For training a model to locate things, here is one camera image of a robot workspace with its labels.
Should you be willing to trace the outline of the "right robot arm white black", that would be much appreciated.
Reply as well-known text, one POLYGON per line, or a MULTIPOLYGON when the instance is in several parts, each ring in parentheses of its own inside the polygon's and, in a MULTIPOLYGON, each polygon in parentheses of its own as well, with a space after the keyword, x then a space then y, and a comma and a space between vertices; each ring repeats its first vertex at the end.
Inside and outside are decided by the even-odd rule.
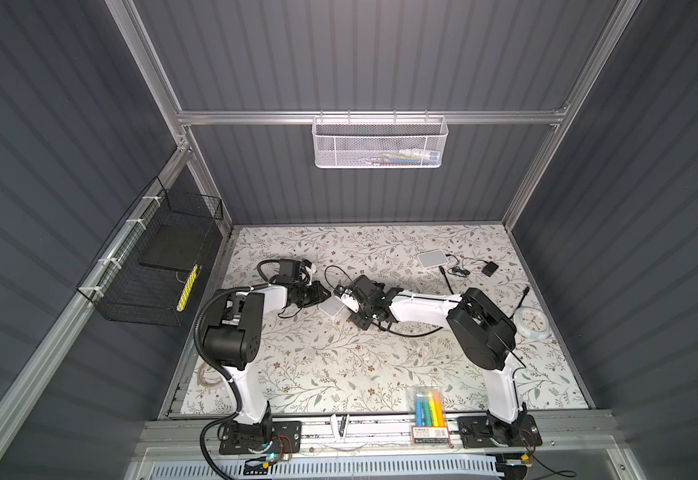
POLYGON ((488 411, 483 432, 498 445, 521 440, 529 418, 519 398, 516 373, 525 364, 514 354, 517 328, 480 289, 456 295, 420 294, 402 288, 386 290, 362 275, 334 295, 351 310, 362 330, 377 322, 387 330, 395 323, 424 323, 450 330, 465 357, 483 370, 488 411))

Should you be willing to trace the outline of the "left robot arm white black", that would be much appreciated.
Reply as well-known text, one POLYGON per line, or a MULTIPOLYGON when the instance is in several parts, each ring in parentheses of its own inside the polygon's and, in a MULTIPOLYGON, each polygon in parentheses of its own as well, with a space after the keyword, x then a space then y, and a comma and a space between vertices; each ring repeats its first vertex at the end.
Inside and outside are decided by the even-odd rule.
POLYGON ((248 365, 256 359, 264 316, 294 305, 319 305, 331 293, 314 278, 309 260, 274 259, 278 272, 258 285, 216 290, 200 307, 192 325, 195 349, 221 374, 232 392, 234 412, 224 418, 248 437, 271 440, 274 427, 269 401, 248 365))

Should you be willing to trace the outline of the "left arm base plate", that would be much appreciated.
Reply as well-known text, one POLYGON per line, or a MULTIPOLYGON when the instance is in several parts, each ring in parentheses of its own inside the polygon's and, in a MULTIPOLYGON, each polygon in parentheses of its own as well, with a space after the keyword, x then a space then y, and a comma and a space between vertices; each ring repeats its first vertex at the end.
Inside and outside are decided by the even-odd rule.
POLYGON ((218 452, 222 455, 298 453, 302 427, 300 421, 257 425, 230 422, 220 428, 218 452))

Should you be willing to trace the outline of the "black power adapter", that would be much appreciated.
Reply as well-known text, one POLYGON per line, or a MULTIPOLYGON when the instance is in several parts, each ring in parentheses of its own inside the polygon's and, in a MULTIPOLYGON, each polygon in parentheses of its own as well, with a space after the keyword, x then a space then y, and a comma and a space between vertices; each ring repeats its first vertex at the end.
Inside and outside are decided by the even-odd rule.
POLYGON ((483 275, 487 277, 493 276, 496 271, 499 269, 499 265, 493 261, 486 262, 485 265, 483 266, 481 272, 483 275))

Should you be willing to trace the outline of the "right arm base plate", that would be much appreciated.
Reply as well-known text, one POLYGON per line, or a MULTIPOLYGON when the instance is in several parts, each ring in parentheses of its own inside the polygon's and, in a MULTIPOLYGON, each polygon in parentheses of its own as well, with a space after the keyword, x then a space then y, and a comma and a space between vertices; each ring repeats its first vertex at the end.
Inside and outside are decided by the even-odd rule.
POLYGON ((531 415, 521 415, 509 424, 491 415, 461 416, 457 431, 465 448, 530 447, 543 445, 536 421, 531 415))

